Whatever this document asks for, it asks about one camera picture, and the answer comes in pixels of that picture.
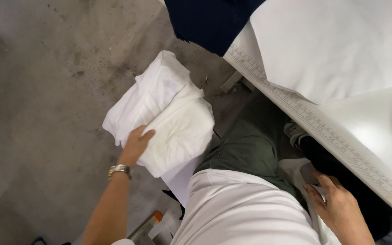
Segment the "gold watch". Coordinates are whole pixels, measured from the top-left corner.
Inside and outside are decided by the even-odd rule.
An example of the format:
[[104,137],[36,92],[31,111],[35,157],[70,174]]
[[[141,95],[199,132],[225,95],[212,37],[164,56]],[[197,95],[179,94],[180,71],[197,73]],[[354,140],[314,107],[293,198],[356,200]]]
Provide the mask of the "gold watch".
[[116,166],[112,166],[108,171],[108,179],[111,180],[114,172],[124,172],[128,175],[128,178],[131,180],[131,175],[129,174],[130,167],[123,164],[118,164]]

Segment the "folded white cloth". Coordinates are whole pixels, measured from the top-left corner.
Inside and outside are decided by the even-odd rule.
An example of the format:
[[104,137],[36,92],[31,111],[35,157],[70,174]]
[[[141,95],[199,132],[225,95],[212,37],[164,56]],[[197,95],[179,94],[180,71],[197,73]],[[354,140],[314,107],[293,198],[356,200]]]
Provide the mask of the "folded white cloth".
[[392,86],[392,0],[270,0],[250,22],[275,86],[316,104]]
[[122,147],[138,126],[148,124],[143,133],[155,129],[137,164],[159,177],[204,152],[213,132],[213,112],[174,53],[161,51],[135,80],[108,111],[102,127]]

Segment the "left hand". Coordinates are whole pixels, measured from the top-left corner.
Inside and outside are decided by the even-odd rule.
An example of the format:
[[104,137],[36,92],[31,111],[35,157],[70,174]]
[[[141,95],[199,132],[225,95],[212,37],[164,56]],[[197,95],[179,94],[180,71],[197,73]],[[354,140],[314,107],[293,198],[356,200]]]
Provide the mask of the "left hand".
[[129,133],[128,140],[122,150],[118,164],[132,167],[143,154],[148,146],[149,140],[155,135],[155,130],[149,130],[142,136],[142,132],[145,128],[146,125],[140,125],[138,128]]

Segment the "navy blue fabric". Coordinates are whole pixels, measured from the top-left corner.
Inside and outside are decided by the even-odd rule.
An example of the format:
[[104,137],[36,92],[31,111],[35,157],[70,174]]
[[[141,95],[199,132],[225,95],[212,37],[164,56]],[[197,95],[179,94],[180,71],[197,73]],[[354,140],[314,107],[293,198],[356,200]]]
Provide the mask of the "navy blue fabric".
[[165,0],[175,36],[223,56],[265,0]]

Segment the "white shirt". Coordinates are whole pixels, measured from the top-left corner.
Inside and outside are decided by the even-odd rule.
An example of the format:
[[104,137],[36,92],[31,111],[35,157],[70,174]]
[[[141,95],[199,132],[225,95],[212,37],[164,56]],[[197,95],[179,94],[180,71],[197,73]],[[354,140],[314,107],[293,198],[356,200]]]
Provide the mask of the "white shirt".
[[[307,211],[288,192],[250,174],[208,169],[189,183],[171,245],[319,245]],[[132,245],[128,239],[113,245]]]

